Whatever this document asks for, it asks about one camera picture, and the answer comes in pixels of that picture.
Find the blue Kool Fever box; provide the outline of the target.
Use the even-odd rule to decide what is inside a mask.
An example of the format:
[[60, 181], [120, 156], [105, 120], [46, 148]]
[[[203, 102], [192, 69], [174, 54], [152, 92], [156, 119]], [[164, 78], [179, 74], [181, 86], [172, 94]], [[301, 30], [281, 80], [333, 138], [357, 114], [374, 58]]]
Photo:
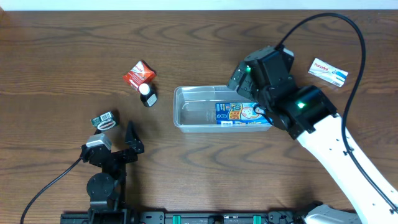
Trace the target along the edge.
[[216, 123], [223, 126], [270, 124], [266, 112], [257, 103], [217, 103]]

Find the white Panadol box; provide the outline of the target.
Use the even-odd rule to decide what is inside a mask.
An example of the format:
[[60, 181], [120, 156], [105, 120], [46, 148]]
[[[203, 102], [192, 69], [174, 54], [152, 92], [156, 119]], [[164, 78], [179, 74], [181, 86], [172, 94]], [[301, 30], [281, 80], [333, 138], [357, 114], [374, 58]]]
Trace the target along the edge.
[[348, 72], [336, 68], [318, 58], [314, 59], [308, 72], [338, 87], [344, 85], [346, 77], [348, 76]]

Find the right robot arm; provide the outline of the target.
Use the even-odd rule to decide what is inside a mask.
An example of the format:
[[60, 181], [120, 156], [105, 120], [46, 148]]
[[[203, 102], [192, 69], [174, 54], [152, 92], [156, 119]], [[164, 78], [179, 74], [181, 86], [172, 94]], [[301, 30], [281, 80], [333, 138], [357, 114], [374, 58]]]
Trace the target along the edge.
[[228, 88], [256, 102], [272, 125], [287, 131], [328, 171], [362, 223], [397, 223], [397, 190], [343, 126], [335, 106], [317, 87], [296, 85], [294, 55], [266, 47], [249, 54]]

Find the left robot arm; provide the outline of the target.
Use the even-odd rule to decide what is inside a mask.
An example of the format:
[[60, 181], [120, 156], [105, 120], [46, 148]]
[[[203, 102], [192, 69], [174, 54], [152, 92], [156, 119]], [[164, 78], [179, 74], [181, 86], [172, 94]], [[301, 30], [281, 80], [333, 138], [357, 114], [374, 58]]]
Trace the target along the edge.
[[92, 176], [86, 186], [90, 210], [96, 213], [126, 208], [126, 164], [136, 162], [137, 156], [144, 152], [144, 145], [132, 121], [127, 124], [125, 144], [127, 149], [113, 152], [109, 138], [97, 131], [81, 147], [82, 161], [101, 168], [101, 172]]

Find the clear plastic container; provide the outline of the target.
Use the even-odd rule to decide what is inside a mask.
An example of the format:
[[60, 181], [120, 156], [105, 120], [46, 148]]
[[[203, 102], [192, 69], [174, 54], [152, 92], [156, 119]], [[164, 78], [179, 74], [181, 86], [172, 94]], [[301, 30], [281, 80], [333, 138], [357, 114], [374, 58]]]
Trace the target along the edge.
[[226, 86], [180, 86], [174, 91], [174, 124], [184, 133], [267, 131], [271, 124], [223, 126], [216, 123], [217, 103], [245, 102], [251, 101]]

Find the small green black box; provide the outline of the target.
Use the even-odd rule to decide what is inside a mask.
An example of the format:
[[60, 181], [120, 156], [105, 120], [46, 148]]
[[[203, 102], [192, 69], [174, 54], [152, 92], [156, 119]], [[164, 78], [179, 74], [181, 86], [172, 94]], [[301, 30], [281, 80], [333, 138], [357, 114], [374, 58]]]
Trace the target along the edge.
[[91, 124], [100, 131], [106, 131], [114, 128], [119, 124], [118, 118], [113, 112], [108, 111], [90, 120]]

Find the dark bottle white cap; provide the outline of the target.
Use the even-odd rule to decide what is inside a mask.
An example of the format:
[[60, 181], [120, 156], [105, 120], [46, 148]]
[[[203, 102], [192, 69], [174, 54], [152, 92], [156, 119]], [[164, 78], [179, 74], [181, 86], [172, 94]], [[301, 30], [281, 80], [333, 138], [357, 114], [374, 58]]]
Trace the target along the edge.
[[145, 107], [151, 107], [157, 102], [157, 95], [153, 88], [146, 83], [139, 86], [140, 100]]

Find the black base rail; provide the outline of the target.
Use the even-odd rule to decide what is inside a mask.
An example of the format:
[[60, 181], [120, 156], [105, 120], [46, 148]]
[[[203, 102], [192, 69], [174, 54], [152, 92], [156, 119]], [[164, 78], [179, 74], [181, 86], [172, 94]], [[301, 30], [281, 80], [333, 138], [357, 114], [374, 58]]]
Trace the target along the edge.
[[61, 224], [289, 224], [299, 223], [294, 212], [268, 213], [169, 213], [108, 212], [64, 213]]

